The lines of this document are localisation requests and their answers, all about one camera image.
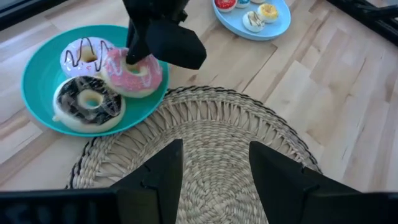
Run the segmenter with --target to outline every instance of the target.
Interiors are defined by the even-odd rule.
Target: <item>round woven placemat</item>
[[[191,86],[169,90],[134,128],[89,141],[67,188],[110,186],[174,139],[184,146],[177,223],[267,223],[250,170],[251,141],[320,172],[297,133],[261,102],[233,90]]]

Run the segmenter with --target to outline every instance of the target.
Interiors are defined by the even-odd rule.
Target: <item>yellow frosting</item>
[[[267,18],[278,18],[278,10],[272,4],[264,3],[260,5],[261,14]]]

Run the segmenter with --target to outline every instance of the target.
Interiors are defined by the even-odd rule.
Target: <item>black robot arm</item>
[[[0,192],[0,223],[175,224],[182,172],[177,139],[108,188]]]
[[[398,193],[361,193],[251,142],[254,183],[270,224],[398,223]]]
[[[194,31],[180,27],[188,0],[123,0],[129,14],[126,63],[135,64],[149,54],[184,68],[199,69],[206,49]]]

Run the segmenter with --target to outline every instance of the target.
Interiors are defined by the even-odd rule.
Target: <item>red frosting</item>
[[[235,5],[236,0],[215,0],[215,3],[220,9],[229,9]]]

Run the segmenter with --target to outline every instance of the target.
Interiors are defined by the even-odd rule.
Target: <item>chocolate drizzle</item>
[[[72,51],[67,50],[67,51],[65,52],[65,61],[64,61],[64,63],[67,62],[68,55],[70,55],[70,58],[71,58],[71,60],[72,60],[72,66],[73,66],[73,67],[79,66],[79,62],[80,62],[80,60],[81,60],[81,52],[82,52],[81,49],[83,48],[83,41],[84,41],[84,39],[86,39],[86,40],[88,41],[88,43],[89,43],[89,45],[90,45],[91,53],[93,53],[93,55],[96,55],[95,52],[94,52],[94,47],[93,47],[93,44],[91,43],[90,38],[88,38],[88,37],[83,37],[83,38],[80,39],[80,46],[79,46],[79,49],[80,49],[80,50],[79,50],[79,56],[78,56],[77,60],[75,60],[75,58],[73,57]],[[99,72],[99,71],[101,70],[102,61],[103,61],[103,51],[104,51],[104,47],[106,48],[106,51],[109,51],[109,50],[111,49],[111,48],[109,48],[109,47],[106,45],[106,42],[105,42],[104,40],[101,40],[101,41],[99,42],[99,44],[101,45],[101,57],[99,58],[99,66],[97,65],[97,61],[94,62],[95,71],[96,71],[96,72]]]
[[[97,108],[84,108],[78,103],[78,95],[83,90],[92,90],[103,96]],[[101,125],[118,116],[121,112],[122,96],[109,89],[102,79],[81,76],[64,84],[57,96],[57,104],[65,113],[79,119],[83,124]]]
[[[265,24],[265,21],[254,11],[248,12],[248,20],[251,26],[253,26],[253,23],[258,27],[262,27]]]

